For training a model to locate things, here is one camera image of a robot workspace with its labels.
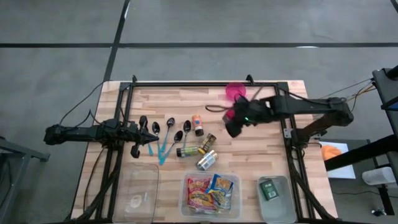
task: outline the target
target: snack bag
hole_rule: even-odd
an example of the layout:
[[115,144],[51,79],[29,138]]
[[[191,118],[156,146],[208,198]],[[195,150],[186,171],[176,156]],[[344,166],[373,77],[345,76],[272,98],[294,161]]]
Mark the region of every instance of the snack bag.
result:
[[234,183],[215,174],[210,188],[206,189],[206,193],[211,194],[215,201],[215,205],[224,210],[231,209],[232,189]]
[[188,179],[188,206],[197,213],[213,214],[217,211],[213,197],[207,194],[206,188],[210,184],[210,178]]

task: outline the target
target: clear plastic container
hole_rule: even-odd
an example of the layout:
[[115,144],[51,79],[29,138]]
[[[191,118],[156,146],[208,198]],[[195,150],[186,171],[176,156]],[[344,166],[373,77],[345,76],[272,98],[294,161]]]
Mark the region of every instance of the clear plastic container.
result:
[[[220,175],[221,177],[228,179],[233,182],[233,191],[232,191],[232,199],[231,199],[231,210],[229,213],[219,213],[219,214],[202,214],[195,213],[192,211],[187,205],[188,198],[188,178],[213,178],[215,174]],[[181,181],[181,191],[180,191],[180,201],[179,208],[181,214],[185,217],[189,217],[195,221],[235,221],[241,216],[241,208],[242,208],[242,189],[241,189],[241,179],[234,174],[226,174],[219,172],[208,172],[208,171],[188,171],[185,173],[184,178]]]
[[123,166],[112,221],[114,223],[152,223],[158,186],[159,168],[156,165]]
[[[267,201],[260,189],[260,183],[271,179],[279,197]],[[257,181],[257,195],[262,219],[269,224],[288,224],[296,222],[292,193],[289,181],[284,176],[260,177]]]

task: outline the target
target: pink bowl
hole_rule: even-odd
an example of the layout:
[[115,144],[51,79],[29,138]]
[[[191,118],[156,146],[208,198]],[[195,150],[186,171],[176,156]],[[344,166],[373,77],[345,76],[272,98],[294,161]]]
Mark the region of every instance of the pink bowl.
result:
[[246,96],[246,87],[242,83],[230,83],[225,87],[226,98],[236,101],[240,96]]

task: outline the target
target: spoon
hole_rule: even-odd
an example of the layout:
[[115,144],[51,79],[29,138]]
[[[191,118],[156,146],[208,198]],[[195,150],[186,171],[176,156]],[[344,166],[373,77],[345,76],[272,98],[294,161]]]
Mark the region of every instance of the spoon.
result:
[[174,118],[169,118],[166,122],[167,132],[166,132],[166,137],[164,137],[164,142],[163,142],[162,148],[160,149],[161,153],[163,153],[166,150],[167,135],[169,134],[169,130],[174,125],[174,123],[175,123]]
[[184,126],[183,126],[184,132],[185,132],[185,138],[184,138],[184,145],[183,145],[183,149],[185,149],[185,143],[187,143],[187,134],[188,132],[191,131],[191,121],[186,120],[184,122]]
[[[155,133],[156,137],[159,135],[160,126],[159,126],[158,122],[155,121],[155,122],[152,123],[152,131]],[[159,140],[157,140],[156,143],[157,143],[157,157],[160,160],[162,158],[162,153],[160,153]]]
[[170,149],[166,152],[164,157],[162,157],[162,159],[159,161],[159,165],[163,165],[164,164],[164,162],[166,161],[167,156],[169,156],[173,146],[175,145],[175,143],[178,143],[178,142],[181,141],[182,136],[183,136],[182,131],[178,131],[177,133],[175,133],[175,135],[174,135],[174,143],[170,146]]

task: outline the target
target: concrete floor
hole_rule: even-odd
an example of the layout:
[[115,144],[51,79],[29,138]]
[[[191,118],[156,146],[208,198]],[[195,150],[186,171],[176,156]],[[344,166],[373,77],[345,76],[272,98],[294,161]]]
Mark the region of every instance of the concrete floor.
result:
[[[0,43],[110,43],[123,2],[0,0]],[[121,42],[396,42],[397,21],[389,0],[134,0]],[[47,146],[44,130],[103,80],[109,53],[0,49],[0,135],[51,153],[48,163],[29,165],[10,223],[59,222],[68,215],[86,144]],[[231,80],[251,74],[259,80],[305,80],[309,97],[317,98],[370,78],[375,69],[397,65],[396,55],[398,48],[119,49],[111,79],[130,80],[135,74],[139,80]],[[98,96],[96,91],[64,124],[77,124],[90,108],[95,110]],[[376,140],[391,134],[380,104],[375,91],[360,97],[355,121],[331,128],[325,137]],[[352,190],[347,183],[337,186],[339,192]],[[375,219],[369,197],[335,200],[345,220],[398,220]]]

